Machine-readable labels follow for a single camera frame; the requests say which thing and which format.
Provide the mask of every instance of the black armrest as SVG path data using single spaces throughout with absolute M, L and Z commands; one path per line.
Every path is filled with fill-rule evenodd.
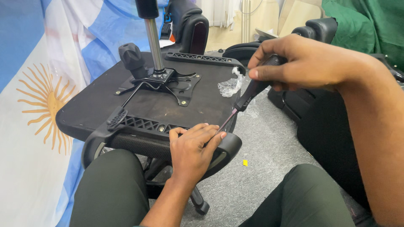
M 338 23 L 332 18 L 308 20 L 306 26 L 312 27 L 316 32 L 316 40 L 330 44 L 337 32 Z
M 202 9 L 189 0 L 171 0 L 168 7 L 173 21 L 173 34 L 176 43 L 180 43 L 187 20 L 192 15 L 202 14 Z

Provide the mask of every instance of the leg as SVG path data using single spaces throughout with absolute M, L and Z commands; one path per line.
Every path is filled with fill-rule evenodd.
M 71 227 L 140 224 L 149 200 L 139 159 L 122 149 L 99 156 L 84 171 L 74 201 Z
M 354 227 L 339 189 L 327 173 L 313 165 L 297 165 L 243 222 L 249 226 Z

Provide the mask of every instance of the chair seat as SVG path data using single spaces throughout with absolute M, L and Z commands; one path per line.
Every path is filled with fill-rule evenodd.
M 153 67 L 149 52 L 142 53 L 146 67 Z M 199 123 L 221 125 L 233 110 L 237 96 L 223 97 L 217 84 L 236 78 L 232 74 L 233 66 L 207 65 L 188 62 L 167 61 L 163 56 L 164 66 L 174 68 L 181 74 L 197 73 L 201 80 L 196 84 L 192 98 L 187 107 L 179 106 L 174 96 L 168 93 L 140 90 L 125 107 L 129 116 L 168 122 L 172 125 L 193 127 Z M 115 95 L 120 85 L 131 77 L 122 62 L 118 62 L 83 91 L 63 106 L 56 116 L 59 129 L 82 141 L 111 115 L 117 106 L 121 106 L 131 92 Z M 227 131 L 232 132 L 234 122 Z M 110 143 L 111 148 L 122 148 L 137 154 L 170 160 L 169 142 L 145 137 L 136 131 L 118 134 Z

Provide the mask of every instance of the black chair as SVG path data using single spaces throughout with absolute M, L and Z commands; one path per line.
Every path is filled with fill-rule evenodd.
M 173 22 L 175 44 L 162 48 L 162 53 L 174 49 L 181 53 L 203 55 L 208 41 L 209 21 L 202 10 L 189 0 L 170 0 L 167 6 Z
M 181 1 L 172 1 L 169 6 L 172 12 Z M 193 50 L 192 42 L 187 42 L 185 34 L 177 45 L 182 49 L 169 49 L 161 54 L 158 38 L 153 35 L 157 34 L 154 21 L 158 17 L 157 3 L 136 1 L 136 4 L 139 17 L 145 19 L 148 28 L 151 53 L 141 53 L 133 43 L 119 47 L 121 61 L 64 105 L 57 113 L 56 122 L 65 134 L 85 141 L 84 168 L 104 147 L 147 156 L 144 172 L 148 196 L 156 199 L 164 182 L 153 179 L 164 167 L 171 165 L 170 129 L 188 129 L 205 122 L 223 124 L 232 113 L 240 92 L 230 98 L 223 97 L 217 84 L 235 77 L 233 67 L 239 67 L 243 74 L 245 69 L 236 59 L 179 52 L 187 47 L 185 43 L 190 43 L 188 47 Z M 191 17 L 200 16 L 193 14 L 184 19 L 184 30 L 195 25 Z M 224 128 L 228 134 L 214 152 L 201 180 L 220 171 L 241 148 L 241 139 L 232 134 L 235 123 L 236 118 L 233 118 Z M 198 213 L 205 215 L 208 212 L 209 204 L 197 188 L 192 192 L 191 200 Z

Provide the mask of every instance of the right hand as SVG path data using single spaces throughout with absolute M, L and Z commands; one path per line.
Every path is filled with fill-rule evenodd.
M 288 59 L 281 66 L 258 66 L 267 54 Z M 264 41 L 248 63 L 249 76 L 254 80 L 273 80 L 275 90 L 297 87 L 334 89 L 346 81 L 366 75 L 366 70 L 386 68 L 374 57 L 332 46 L 296 34 Z

